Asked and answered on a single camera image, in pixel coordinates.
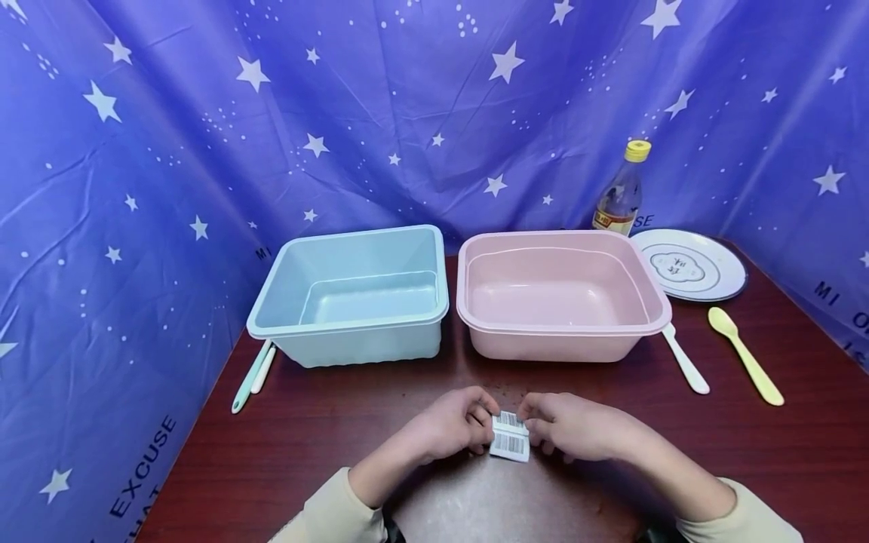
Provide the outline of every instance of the bottle label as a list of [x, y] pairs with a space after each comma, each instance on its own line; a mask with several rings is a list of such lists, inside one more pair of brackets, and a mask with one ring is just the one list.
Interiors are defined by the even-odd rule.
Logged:
[[610, 215], [604, 213], [600, 209], [594, 211], [594, 219], [592, 220], [592, 228], [598, 230], [610, 230], [619, 234], [628, 235], [631, 233], [631, 228], [634, 226], [634, 216], [631, 214], [627, 217]]

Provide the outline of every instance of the person's left hand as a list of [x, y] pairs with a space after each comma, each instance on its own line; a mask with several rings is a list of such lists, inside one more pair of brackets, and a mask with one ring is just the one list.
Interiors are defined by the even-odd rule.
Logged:
[[416, 415], [399, 436], [418, 451], [423, 464], [447, 458], [463, 448], [483, 454], [483, 445], [494, 439], [492, 415], [500, 412], [498, 402], [482, 387], [452, 390]]

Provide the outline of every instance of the blue plastic basin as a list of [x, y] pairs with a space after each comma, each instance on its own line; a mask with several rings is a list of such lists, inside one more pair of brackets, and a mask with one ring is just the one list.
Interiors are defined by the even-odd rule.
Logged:
[[438, 228], [320, 235], [281, 248], [248, 332], [306, 368], [431, 358], [448, 308]]

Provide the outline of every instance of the plate rim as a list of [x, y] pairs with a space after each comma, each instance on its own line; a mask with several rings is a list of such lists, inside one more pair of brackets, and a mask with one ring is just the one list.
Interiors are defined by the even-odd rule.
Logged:
[[[661, 283], [660, 281], [658, 281], [656, 279], [655, 281], [660, 285], [661, 288], [664, 289], [664, 292], [667, 294], [667, 296], [676, 298], [677, 300], [685, 300], [685, 301], [716, 302], [716, 301], [730, 300], [731, 298], [734, 298], [734, 297], [742, 294], [742, 292], [746, 289], [746, 287], [748, 286], [748, 268], [746, 267], [746, 264], [742, 261], [742, 259], [739, 257], [739, 255], [737, 255], [734, 251], [732, 251], [730, 248], [725, 246], [724, 243], [721, 243], [718, 240], [716, 240], [708, 235], [699, 234], [697, 232], [692, 232], [690, 230], [682, 230], [679, 228], [650, 228], [648, 230], [643, 230], [642, 232], [637, 232], [636, 234], [632, 235], [631, 240], [633, 240], [634, 238], [636, 238], [638, 236], [642, 236], [648, 232], [667, 232], [667, 231], [678, 232], [680, 235], [682, 235], [682, 234], [696, 235], [696, 236], [701, 237], [705, 240], [708, 240], [708, 241], [718, 245], [719, 247], [723, 248], [727, 253], [732, 255], [733, 258], [736, 260], [736, 262], [742, 268], [742, 275], [741, 275], [742, 281], [740, 282], [740, 287], [737, 288], [736, 290], [734, 290], [731, 294], [727, 294], [725, 296], [719, 296], [716, 298], [708, 298], [708, 297], [703, 298], [700, 296], [685, 295], [685, 294], [682, 294], [682, 292], [684, 292], [684, 291], [673, 292], [669, 287], [667, 287], [666, 285], [664, 285], [663, 283]], [[646, 255], [646, 252], [645, 252], [646, 247], [643, 247], [642, 245], [640, 245], [640, 241], [637, 241], [635, 243], [637, 243], [638, 249], [645, 256]]]

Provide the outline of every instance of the yellow bottle cap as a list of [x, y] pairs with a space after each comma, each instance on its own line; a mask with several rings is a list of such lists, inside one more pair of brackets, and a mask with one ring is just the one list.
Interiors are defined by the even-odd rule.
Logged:
[[652, 144], [645, 140], [631, 140], [625, 147], [625, 160], [628, 162], [645, 162], [649, 157]]

